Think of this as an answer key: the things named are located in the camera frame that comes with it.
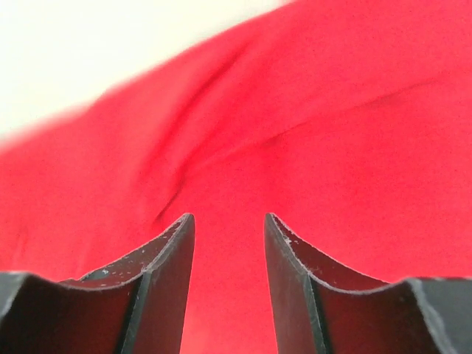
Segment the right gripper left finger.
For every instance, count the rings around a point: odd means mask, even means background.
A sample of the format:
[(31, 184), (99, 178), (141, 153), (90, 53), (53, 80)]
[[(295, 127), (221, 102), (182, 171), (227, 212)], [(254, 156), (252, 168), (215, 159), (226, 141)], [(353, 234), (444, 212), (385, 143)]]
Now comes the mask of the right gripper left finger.
[(78, 280), (1, 274), (3, 353), (178, 353), (195, 219)]

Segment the red t-shirt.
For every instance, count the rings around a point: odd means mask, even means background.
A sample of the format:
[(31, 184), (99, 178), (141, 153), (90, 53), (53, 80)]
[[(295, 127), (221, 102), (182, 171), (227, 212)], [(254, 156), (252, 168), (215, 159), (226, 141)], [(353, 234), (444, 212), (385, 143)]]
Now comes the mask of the red t-shirt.
[(263, 218), (471, 275), (471, 3), (293, 1), (1, 153), (1, 268), (80, 277), (190, 212), (183, 353), (274, 353)]

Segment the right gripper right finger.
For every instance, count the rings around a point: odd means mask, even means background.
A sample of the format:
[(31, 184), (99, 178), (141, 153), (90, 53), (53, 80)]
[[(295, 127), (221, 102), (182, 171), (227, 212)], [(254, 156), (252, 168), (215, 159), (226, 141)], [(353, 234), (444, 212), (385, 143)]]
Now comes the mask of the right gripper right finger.
[(280, 353), (469, 353), (471, 280), (386, 283), (334, 260), (265, 217), (265, 258)]

